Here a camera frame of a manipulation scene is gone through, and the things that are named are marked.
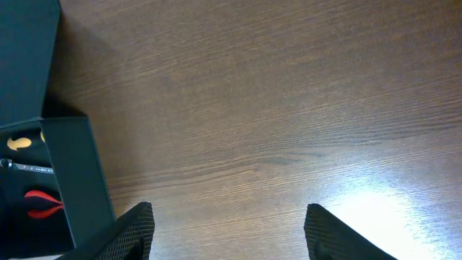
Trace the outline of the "small red cutting pliers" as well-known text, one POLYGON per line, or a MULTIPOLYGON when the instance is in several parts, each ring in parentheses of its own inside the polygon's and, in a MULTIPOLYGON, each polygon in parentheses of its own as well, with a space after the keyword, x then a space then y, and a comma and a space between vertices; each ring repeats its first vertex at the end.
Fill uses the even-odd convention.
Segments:
POLYGON ((31 190, 24 195, 27 216, 36 220, 49 218, 61 210, 64 204, 60 199, 40 190, 31 190))

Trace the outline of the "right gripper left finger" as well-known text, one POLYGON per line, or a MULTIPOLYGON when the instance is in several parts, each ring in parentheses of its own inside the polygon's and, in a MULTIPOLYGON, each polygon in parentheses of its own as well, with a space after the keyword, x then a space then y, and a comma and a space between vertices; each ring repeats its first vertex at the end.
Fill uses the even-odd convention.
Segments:
POLYGON ((149 260, 154 228, 152 205, 140 202, 57 260, 149 260))

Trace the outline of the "yellow black stubby screwdriver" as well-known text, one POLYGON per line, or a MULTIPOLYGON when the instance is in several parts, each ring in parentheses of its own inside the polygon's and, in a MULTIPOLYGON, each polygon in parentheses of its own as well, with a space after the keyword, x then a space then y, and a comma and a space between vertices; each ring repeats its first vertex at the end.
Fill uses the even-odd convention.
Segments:
POLYGON ((9 137, 6 141, 7 147, 10 150, 16 152, 29 148, 39 147, 42 144, 45 144, 45 138, 41 130, 18 132, 15 135, 9 137))

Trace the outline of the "silver double-ended wrench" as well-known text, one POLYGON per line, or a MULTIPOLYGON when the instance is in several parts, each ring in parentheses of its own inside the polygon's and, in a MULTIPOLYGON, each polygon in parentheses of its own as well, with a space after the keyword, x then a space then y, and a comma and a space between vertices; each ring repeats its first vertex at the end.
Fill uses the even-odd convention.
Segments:
POLYGON ((47 168, 47 167, 36 166, 36 165, 20 164, 8 158, 1 158, 1 167, 12 169, 12 170, 30 171, 34 173, 54 174, 53 168, 47 168))

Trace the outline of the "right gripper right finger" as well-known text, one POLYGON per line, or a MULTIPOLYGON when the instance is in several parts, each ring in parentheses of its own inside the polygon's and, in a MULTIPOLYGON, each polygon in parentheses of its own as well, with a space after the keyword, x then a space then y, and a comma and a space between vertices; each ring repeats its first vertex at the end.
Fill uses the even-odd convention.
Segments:
POLYGON ((309 204, 305 240, 310 260, 396 260, 319 204, 309 204))

